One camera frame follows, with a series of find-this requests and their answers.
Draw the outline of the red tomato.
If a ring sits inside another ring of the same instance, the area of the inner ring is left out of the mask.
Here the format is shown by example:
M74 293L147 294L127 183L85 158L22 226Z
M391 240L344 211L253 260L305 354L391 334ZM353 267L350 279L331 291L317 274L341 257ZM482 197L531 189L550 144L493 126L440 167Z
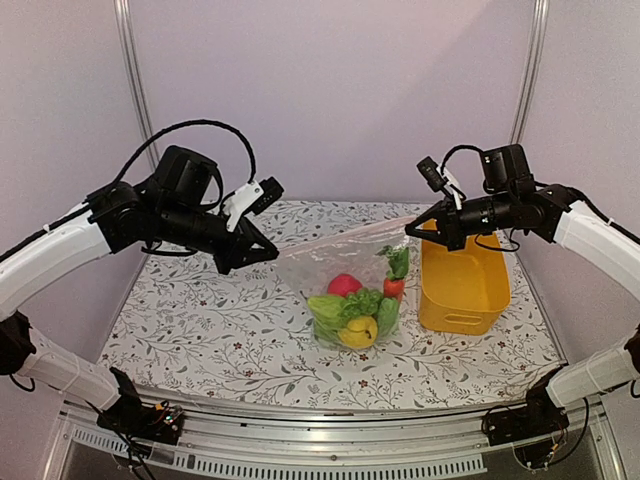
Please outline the red tomato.
M327 287L327 293L346 297L351 293L357 293L363 288L363 284L350 274L340 274L333 278Z

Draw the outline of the yellow plastic basket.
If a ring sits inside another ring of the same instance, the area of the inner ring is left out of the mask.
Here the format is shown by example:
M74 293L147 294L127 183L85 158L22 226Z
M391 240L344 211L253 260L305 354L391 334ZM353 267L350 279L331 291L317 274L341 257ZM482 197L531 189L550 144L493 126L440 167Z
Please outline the yellow plastic basket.
M462 250L421 242L418 319L445 333L487 333L511 303L511 284L497 234L472 236Z

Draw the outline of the green guava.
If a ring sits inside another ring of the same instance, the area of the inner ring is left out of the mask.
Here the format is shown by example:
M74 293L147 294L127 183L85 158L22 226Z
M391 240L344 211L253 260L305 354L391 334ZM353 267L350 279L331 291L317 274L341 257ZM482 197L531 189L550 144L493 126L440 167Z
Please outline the green guava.
M327 342L336 343L338 332L343 327L342 310L345 298L339 295L319 295L308 299L307 305L313 316L314 334Z

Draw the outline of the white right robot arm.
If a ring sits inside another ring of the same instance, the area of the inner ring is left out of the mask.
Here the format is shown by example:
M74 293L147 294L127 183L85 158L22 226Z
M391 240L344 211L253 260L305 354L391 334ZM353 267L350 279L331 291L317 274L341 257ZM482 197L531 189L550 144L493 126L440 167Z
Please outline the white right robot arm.
M469 237L498 230L531 232L583 258L639 297L639 243L605 220L582 192L559 184L518 197L507 192L467 200L460 208L450 199L430 207L405 226L405 233L453 252ZM577 363L556 371L543 392L517 415L517 427L537 436L552 424L556 409L604 393L639 378L639 334L634 333Z

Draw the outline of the yellow lemon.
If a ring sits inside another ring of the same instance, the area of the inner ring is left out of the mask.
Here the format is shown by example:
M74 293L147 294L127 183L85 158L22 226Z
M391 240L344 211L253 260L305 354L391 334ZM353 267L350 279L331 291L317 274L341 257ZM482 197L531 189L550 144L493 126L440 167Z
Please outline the yellow lemon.
M348 348L360 350L371 347L378 337L378 324L371 316L360 316L350 320L338 332L340 342Z

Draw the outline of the green grape bunch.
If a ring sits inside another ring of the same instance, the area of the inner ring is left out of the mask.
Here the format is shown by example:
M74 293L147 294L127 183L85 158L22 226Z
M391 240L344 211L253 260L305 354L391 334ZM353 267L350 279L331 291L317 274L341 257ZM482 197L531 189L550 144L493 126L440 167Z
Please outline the green grape bunch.
M351 320L360 316L374 316L383 300L383 293L376 289L362 288L345 297L341 318Z

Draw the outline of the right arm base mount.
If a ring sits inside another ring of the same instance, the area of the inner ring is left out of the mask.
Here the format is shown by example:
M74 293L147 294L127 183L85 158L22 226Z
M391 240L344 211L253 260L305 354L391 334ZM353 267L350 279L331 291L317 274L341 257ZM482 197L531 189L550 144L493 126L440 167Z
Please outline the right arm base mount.
M520 407L500 405L489 409L482 418L481 431L491 446L547 436L538 445L516 449L516 459L528 469L548 467L560 449L569 420L563 407L557 407L546 392L551 378L560 367L539 379L525 394Z

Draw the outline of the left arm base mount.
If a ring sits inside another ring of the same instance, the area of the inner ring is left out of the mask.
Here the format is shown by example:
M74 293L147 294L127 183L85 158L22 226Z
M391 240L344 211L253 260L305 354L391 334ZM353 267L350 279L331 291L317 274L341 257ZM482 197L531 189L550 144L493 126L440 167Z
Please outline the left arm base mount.
M124 437L177 445L184 425L184 409L163 400L144 405L126 373L110 367L118 385L116 402L98 414L97 425Z

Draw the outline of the orange carrot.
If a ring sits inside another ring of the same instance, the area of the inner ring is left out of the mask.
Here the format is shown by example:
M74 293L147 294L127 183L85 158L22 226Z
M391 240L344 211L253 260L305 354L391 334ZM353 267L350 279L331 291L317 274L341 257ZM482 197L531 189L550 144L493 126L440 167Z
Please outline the orange carrot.
M388 271L383 283L385 298L394 298L401 302L405 291L405 280L409 273L410 252L408 247L384 246L378 253L388 262Z

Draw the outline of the clear zip top bag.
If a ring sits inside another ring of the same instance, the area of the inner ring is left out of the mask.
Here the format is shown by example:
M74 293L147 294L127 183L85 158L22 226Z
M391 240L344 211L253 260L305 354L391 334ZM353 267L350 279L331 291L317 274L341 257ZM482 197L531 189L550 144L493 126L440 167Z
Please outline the clear zip top bag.
M407 217L290 247L276 271L311 314L326 347L366 350L398 328L412 267Z

